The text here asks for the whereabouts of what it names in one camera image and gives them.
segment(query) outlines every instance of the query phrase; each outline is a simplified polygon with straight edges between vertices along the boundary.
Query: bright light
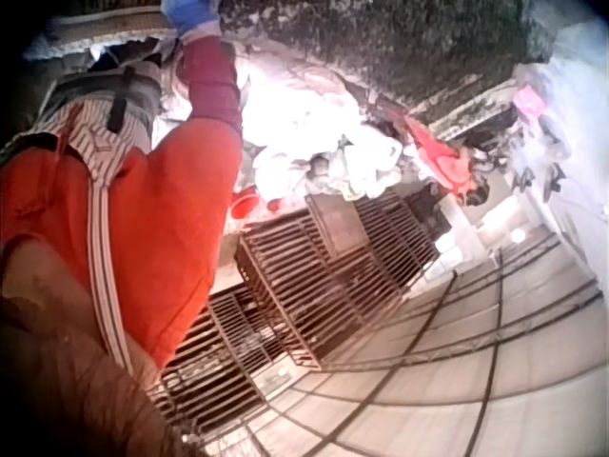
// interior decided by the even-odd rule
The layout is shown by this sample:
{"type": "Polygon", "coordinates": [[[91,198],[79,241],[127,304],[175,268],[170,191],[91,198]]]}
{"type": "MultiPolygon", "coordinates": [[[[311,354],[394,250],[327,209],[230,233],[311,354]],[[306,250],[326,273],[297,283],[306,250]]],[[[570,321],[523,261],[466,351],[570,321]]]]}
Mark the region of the bright light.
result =
{"type": "Polygon", "coordinates": [[[440,254],[444,254],[448,252],[455,246],[455,235],[453,235],[452,231],[445,233],[436,242],[436,249],[440,254]]]}
{"type": "Polygon", "coordinates": [[[512,232],[512,241],[514,243],[517,243],[517,244],[522,243],[525,238],[526,238],[526,232],[522,228],[516,228],[512,232]]]}
{"type": "Polygon", "coordinates": [[[487,230],[494,230],[501,227],[519,208],[518,200],[515,195],[507,197],[496,207],[488,211],[482,217],[482,223],[487,230]]]}

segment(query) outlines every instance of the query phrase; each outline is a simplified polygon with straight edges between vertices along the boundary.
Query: red jacket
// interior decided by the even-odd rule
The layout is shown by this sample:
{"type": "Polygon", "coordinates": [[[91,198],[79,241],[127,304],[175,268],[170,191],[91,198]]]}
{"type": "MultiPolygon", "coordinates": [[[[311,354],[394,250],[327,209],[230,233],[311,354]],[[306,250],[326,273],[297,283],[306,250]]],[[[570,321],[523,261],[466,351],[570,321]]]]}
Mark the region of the red jacket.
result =
{"type": "Polygon", "coordinates": [[[434,139],[417,121],[404,118],[412,134],[419,157],[432,170],[436,180],[453,193],[465,193],[471,181],[469,159],[442,141],[434,139]]]}
{"type": "MultiPolygon", "coordinates": [[[[148,156],[133,149],[109,190],[112,262],[126,332],[159,368],[206,304],[226,212],[241,164],[239,91],[217,37],[185,48],[192,118],[148,156]]],[[[88,171],[59,160],[51,203],[24,213],[48,189],[34,186],[52,151],[30,148],[0,171],[0,244],[44,240],[89,291],[88,171]]]]}

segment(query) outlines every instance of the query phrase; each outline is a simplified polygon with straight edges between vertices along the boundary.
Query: blue glove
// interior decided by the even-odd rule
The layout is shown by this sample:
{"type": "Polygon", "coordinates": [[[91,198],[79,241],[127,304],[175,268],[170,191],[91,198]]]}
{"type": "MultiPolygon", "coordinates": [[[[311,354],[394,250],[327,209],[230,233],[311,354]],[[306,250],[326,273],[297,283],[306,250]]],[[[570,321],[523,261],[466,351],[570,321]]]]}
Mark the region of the blue glove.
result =
{"type": "Polygon", "coordinates": [[[209,34],[219,34],[219,4],[220,0],[162,0],[161,11],[178,30],[179,37],[193,30],[209,30],[209,34]]]}

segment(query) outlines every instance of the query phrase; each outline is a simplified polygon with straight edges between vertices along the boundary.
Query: black hair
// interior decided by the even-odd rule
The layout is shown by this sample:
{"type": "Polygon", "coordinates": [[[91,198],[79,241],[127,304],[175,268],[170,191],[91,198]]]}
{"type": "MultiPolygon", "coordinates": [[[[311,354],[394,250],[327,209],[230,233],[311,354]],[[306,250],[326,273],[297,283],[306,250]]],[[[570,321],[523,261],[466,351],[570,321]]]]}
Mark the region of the black hair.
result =
{"type": "Polygon", "coordinates": [[[488,195],[491,193],[490,186],[487,182],[484,182],[477,188],[469,190],[465,194],[465,204],[468,207],[479,207],[484,205],[488,200],[488,195]]]}

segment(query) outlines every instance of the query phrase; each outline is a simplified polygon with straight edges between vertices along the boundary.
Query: red bucket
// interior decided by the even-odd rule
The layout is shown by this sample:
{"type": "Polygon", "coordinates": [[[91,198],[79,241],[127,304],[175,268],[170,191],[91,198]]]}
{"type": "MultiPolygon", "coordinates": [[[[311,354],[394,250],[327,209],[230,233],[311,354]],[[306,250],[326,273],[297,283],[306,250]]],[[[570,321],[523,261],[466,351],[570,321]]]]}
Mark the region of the red bucket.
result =
{"type": "Polygon", "coordinates": [[[243,189],[239,193],[233,192],[230,217],[235,220],[245,219],[259,204],[260,196],[256,192],[255,186],[243,189]]]}

